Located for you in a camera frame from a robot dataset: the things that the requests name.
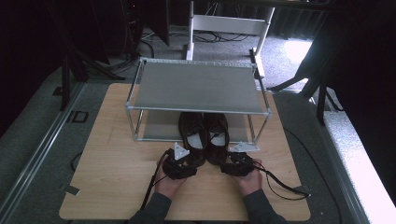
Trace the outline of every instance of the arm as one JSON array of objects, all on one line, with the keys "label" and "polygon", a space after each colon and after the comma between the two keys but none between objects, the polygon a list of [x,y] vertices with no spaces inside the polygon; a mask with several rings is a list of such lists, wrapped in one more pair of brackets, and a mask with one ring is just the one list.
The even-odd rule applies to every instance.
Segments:
[{"label": "arm", "polygon": [[247,176],[232,176],[237,183],[247,208],[249,223],[277,224],[287,223],[278,215],[262,190],[262,174],[254,169]]},{"label": "arm", "polygon": [[161,164],[156,176],[156,182],[159,182],[155,185],[154,193],[152,194],[150,201],[146,208],[144,210],[137,211],[128,223],[163,223],[166,215],[168,214],[173,198],[186,180],[187,179],[173,180],[168,176],[165,177],[163,165]]}]

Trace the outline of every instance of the sleeve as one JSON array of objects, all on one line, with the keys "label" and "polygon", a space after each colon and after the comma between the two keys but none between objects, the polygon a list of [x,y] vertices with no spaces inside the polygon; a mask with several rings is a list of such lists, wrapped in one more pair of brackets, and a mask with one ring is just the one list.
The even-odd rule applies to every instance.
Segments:
[{"label": "sleeve", "polygon": [[168,197],[160,193],[153,193],[146,208],[144,210],[137,211],[128,223],[163,223],[166,215],[168,214],[171,202],[172,201]]},{"label": "sleeve", "polygon": [[244,203],[251,224],[288,223],[285,218],[274,211],[262,189],[245,196]]}]

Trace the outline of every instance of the wooden table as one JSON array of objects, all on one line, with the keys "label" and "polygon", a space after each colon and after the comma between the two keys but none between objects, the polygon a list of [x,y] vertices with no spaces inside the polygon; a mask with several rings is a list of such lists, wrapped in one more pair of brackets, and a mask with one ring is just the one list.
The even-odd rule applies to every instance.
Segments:
[{"label": "wooden table", "polygon": [[[156,162],[169,142],[134,141],[125,101],[131,85],[110,85],[93,125],[71,186],[77,196],[66,193],[60,209],[64,219],[128,219],[141,206]],[[274,99],[267,93],[273,116],[258,141],[260,151],[249,152],[265,168],[291,187],[301,185]],[[279,187],[280,195],[298,198]],[[307,220],[306,200],[288,201],[277,197],[263,179],[263,189],[277,213],[287,220]],[[206,162],[179,190],[169,210],[168,220],[248,220],[233,180],[219,167]]]}]

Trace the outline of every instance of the person's right hand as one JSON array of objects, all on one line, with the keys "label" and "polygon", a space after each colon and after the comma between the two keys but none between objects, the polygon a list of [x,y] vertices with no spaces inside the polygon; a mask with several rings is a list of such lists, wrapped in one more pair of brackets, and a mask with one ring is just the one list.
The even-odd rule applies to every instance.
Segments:
[{"label": "person's right hand", "polygon": [[[253,159],[256,163],[262,164],[261,160]],[[262,173],[258,169],[254,169],[246,176],[234,176],[232,178],[239,186],[239,190],[245,197],[250,193],[262,188]]]}]

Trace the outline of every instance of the shoe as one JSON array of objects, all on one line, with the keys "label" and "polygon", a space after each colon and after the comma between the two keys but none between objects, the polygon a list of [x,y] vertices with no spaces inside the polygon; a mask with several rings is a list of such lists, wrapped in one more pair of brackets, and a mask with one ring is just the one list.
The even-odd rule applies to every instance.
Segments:
[{"label": "shoe", "polygon": [[222,165],[227,159],[227,147],[230,143],[228,123],[224,114],[205,113],[204,125],[208,141],[206,159],[213,165]]},{"label": "shoe", "polygon": [[201,113],[181,112],[178,119],[178,130],[183,139],[184,148],[190,151],[186,163],[202,166],[205,161],[207,132]]}]

